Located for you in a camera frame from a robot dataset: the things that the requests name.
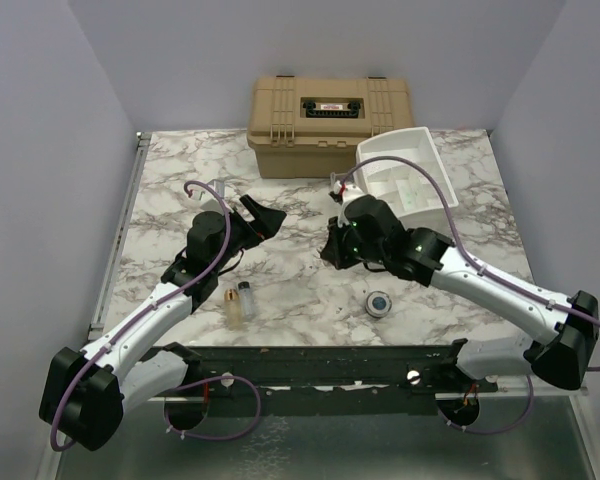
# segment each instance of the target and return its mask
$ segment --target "toolbox handle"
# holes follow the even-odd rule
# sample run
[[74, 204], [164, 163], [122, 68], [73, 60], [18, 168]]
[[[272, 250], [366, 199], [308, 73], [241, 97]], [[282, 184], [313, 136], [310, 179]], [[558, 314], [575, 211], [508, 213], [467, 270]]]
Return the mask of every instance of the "toolbox handle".
[[307, 112], [307, 118], [358, 118], [360, 116], [360, 102], [349, 102], [349, 110], [317, 110], [316, 102], [309, 100], [302, 107]]

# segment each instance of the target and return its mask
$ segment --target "white plastic bin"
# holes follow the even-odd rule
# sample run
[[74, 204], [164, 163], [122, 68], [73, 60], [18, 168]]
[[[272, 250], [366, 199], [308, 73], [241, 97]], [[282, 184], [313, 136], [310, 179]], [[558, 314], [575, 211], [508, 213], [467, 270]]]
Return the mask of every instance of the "white plastic bin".
[[[378, 155], [393, 155], [417, 163], [440, 185], [452, 211], [458, 206], [458, 198], [428, 128], [394, 130], [358, 145], [358, 163]], [[447, 218], [436, 191], [414, 168], [383, 160], [362, 167], [354, 177], [363, 191], [387, 202], [405, 228], [448, 230], [445, 228]]]

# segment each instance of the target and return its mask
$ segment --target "black cable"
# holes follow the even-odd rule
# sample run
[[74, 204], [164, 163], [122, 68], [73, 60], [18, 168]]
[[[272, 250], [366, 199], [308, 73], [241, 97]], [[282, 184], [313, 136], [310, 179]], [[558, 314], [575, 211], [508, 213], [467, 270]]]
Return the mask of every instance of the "black cable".
[[229, 268], [225, 268], [224, 270], [221, 270], [220, 273], [218, 273], [218, 276], [224, 275], [225, 273], [229, 273], [234, 271], [238, 265], [240, 265], [240, 262], [242, 261], [242, 257], [244, 257], [244, 248], [242, 250], [240, 250], [240, 258], [238, 259], [238, 261], [233, 264], [232, 266], [230, 266]]
[[362, 262], [362, 265], [364, 265], [364, 268], [373, 273], [381, 273], [387, 271], [386, 268], [371, 268], [367, 262]]

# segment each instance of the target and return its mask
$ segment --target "toolbox lid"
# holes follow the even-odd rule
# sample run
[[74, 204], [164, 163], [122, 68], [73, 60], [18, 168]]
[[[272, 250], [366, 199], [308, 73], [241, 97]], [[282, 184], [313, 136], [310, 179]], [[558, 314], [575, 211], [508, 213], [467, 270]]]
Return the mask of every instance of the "toolbox lid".
[[374, 135], [413, 126], [401, 79], [263, 77], [254, 86], [247, 138], [255, 149], [355, 148]]

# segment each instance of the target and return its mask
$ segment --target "gray floor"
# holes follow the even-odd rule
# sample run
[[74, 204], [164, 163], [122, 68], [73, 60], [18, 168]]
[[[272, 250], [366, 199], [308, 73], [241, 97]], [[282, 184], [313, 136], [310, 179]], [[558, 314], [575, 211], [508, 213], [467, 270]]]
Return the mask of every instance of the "gray floor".
[[[483, 399], [479, 424], [509, 421], [524, 404], [522, 398]], [[245, 422], [213, 419], [201, 428], [228, 433]], [[267, 417], [251, 435], [229, 443], [181, 441], [165, 429], [162, 403], [147, 403], [101, 450], [67, 452], [58, 480], [593, 479], [566, 397], [538, 398], [526, 424], [492, 437], [407, 415]]]

